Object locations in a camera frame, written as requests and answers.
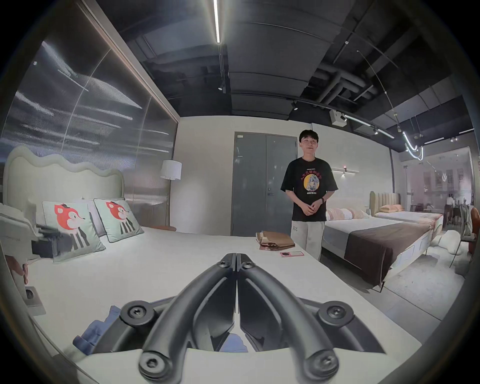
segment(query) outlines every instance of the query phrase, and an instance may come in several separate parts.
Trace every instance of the man's hand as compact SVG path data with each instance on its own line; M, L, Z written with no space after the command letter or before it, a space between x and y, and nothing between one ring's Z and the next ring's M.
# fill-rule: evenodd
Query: man's hand
M313 213L317 213L318 208L323 204L324 200L323 199L318 199L317 201L314 201L312 204L313 208Z
M10 269L10 273L17 273L20 276L24 277L24 283L28 284L28 265L24 264L23 267L20 267L18 261L13 256L5 255L5 259L7 261L8 268Z
M310 216L315 213L315 210L313 209L313 207L304 202L302 202L302 204L300 205L300 208L306 216Z

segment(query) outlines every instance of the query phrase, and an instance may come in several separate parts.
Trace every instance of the ceiling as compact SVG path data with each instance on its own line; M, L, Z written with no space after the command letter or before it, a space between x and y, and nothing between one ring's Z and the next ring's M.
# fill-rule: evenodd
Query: ceiling
M97 2L180 116L331 126L329 109L301 100L317 102L395 138L336 128L399 152L396 119L418 145L472 127L448 66L392 1L218 0L220 44L213 0Z

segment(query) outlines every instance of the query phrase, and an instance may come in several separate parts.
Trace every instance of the fox print pillow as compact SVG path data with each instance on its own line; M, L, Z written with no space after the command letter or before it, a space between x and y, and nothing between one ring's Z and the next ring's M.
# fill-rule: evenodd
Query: fox print pillow
M105 249L95 232L87 203L44 201L42 206L46 225L64 233L71 242L70 249L54 257L54 262Z
M114 243L144 232L125 200L94 199L94 202L109 242Z

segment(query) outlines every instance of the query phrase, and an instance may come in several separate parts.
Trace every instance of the upholstered headboard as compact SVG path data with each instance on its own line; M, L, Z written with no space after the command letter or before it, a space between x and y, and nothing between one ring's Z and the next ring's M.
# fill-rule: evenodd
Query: upholstered headboard
M28 201L34 203L39 224L45 224L42 201L123 197L123 188L117 169L73 164L57 154L38 157L25 146L10 152L3 171L3 203L21 211Z
M400 194L390 192L370 192L370 210L371 215L375 215L380 211L380 207L384 205L400 204Z

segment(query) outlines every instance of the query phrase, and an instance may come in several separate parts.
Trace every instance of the brown blanket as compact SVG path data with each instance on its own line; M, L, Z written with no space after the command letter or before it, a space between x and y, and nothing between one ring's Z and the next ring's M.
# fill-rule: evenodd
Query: brown blanket
M365 281L379 285L396 257L429 230L428 224L398 223L353 231L345 260L364 272Z

